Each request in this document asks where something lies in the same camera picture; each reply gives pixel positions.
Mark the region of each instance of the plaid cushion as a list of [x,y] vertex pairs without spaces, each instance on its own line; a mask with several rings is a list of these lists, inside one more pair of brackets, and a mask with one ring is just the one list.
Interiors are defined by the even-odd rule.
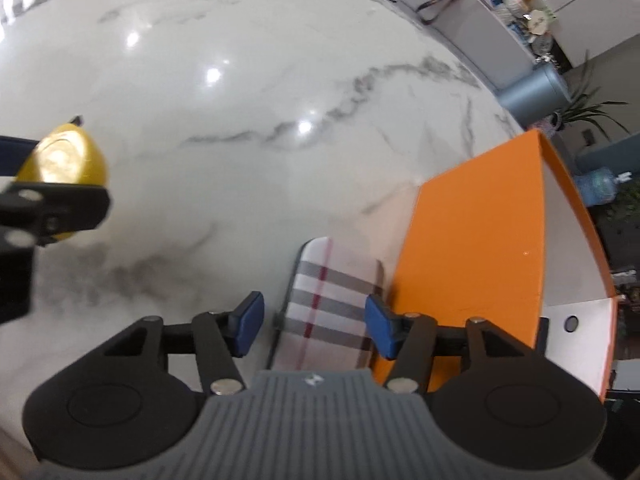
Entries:
[[274,370],[353,370],[369,365],[364,305],[382,293],[382,264],[331,238],[305,244],[270,359]]

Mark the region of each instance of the gray trash can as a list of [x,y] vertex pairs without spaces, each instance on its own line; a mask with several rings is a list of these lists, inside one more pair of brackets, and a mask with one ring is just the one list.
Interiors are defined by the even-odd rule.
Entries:
[[537,66],[532,73],[498,92],[497,97],[523,128],[570,102],[569,89],[551,63]]

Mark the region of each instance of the gray stripe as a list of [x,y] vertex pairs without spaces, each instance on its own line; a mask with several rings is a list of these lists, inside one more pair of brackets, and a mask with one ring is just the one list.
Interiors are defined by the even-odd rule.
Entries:
[[[296,335],[305,335],[306,322],[297,319],[287,319],[284,322],[284,330]],[[333,328],[325,326],[313,325],[311,337],[309,339],[318,339],[339,346],[347,346],[348,348],[357,348],[360,350],[369,350],[371,348],[371,339],[361,335],[348,334],[340,332]]]
[[371,339],[369,339],[369,347],[366,349],[360,349],[360,355],[358,356],[358,362],[356,362],[356,368],[367,368],[371,359]]
[[[314,296],[315,294],[312,292],[294,288],[289,295],[289,301],[311,308]],[[329,312],[330,314],[335,314],[336,316],[355,319],[356,321],[364,321],[364,305],[355,306],[349,303],[343,303],[341,301],[320,297],[320,301],[318,302],[318,310],[321,310],[322,312]]]
[[[379,280],[382,276],[382,272],[380,272],[380,262],[378,262],[378,271],[376,272],[376,279]],[[310,276],[312,278],[320,279],[320,272],[322,271],[322,266],[318,264],[312,264],[311,262],[300,262],[298,264],[298,268],[296,269],[297,274],[304,274],[305,276]],[[360,278],[356,278],[355,276],[351,276],[349,274],[345,274],[344,272],[340,272],[339,270],[327,269],[326,277],[324,279],[326,282],[333,283],[334,285],[340,285],[344,288],[348,288],[349,290],[356,290],[362,294],[380,294],[382,288],[379,283],[369,283],[365,280],[361,280]]]

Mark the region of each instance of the red stripe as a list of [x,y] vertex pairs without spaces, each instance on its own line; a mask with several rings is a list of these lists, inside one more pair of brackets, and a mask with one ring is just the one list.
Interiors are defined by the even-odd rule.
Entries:
[[322,267],[320,269],[318,283],[316,284],[316,290],[311,300],[311,311],[309,312],[309,318],[306,321],[305,333],[303,334],[304,339],[302,342],[302,348],[300,349],[300,355],[298,356],[296,370],[301,370],[305,362],[306,347],[308,346],[309,338],[311,338],[311,333],[314,330],[314,325],[316,322],[316,312],[318,311],[318,306],[320,305],[320,301],[322,300],[322,288],[324,287],[324,282],[326,280],[329,258],[331,256],[331,249],[333,245],[334,241],[329,238],[326,242],[326,248],[324,249],[324,263],[322,264]]

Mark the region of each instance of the kitchen counter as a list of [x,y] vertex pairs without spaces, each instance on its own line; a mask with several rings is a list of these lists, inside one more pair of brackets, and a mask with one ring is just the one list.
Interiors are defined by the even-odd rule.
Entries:
[[0,132],[39,139],[82,114],[113,198],[98,230],[38,252],[32,313],[0,327],[0,425],[21,439],[30,391],[124,326],[261,290],[250,378],[300,245],[332,236],[390,278],[418,185],[520,131],[385,0],[3,9]]

